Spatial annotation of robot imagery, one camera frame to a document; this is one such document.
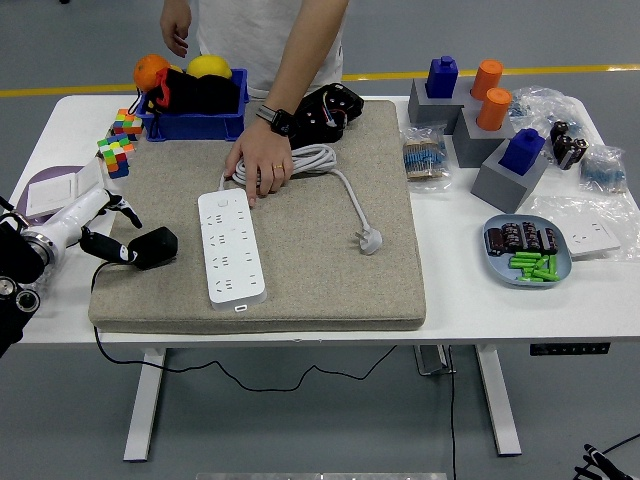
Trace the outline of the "person's right hand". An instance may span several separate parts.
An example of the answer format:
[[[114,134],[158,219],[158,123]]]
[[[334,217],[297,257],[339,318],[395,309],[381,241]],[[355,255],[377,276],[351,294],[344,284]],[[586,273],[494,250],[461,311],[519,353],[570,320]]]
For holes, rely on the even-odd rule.
[[[176,56],[185,58],[188,53],[189,28],[192,22],[190,3],[187,0],[165,0],[159,25],[165,46]]]

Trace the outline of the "person's left hand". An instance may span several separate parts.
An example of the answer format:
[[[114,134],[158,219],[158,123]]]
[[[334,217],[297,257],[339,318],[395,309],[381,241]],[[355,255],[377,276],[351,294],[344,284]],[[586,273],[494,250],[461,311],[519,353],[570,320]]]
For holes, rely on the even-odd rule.
[[[259,197],[277,192],[291,177],[293,161],[289,139],[271,130],[256,118],[233,144],[225,160],[224,176],[229,178],[238,162],[245,165],[245,190],[250,207]]]

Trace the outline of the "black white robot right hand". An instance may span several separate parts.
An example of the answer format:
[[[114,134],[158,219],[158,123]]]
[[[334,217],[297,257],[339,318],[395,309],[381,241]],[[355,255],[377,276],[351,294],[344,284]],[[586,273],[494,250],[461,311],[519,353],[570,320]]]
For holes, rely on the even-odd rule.
[[[606,455],[596,447],[585,444],[585,455],[583,456],[586,465],[583,467],[576,466],[574,468],[574,479],[592,479],[592,480],[633,480],[637,476],[627,474],[619,469]]]

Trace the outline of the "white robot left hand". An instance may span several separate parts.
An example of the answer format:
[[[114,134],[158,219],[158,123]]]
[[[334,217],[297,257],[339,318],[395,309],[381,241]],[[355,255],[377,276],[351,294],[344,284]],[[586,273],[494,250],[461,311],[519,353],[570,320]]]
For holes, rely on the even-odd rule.
[[[131,205],[119,194],[113,194],[102,187],[96,187],[82,195],[69,206],[54,214],[39,230],[44,242],[48,263],[59,263],[66,249],[79,244],[89,255],[107,262],[130,264],[138,254],[119,241],[93,232],[88,225],[107,210],[120,211],[140,229],[142,222]]]

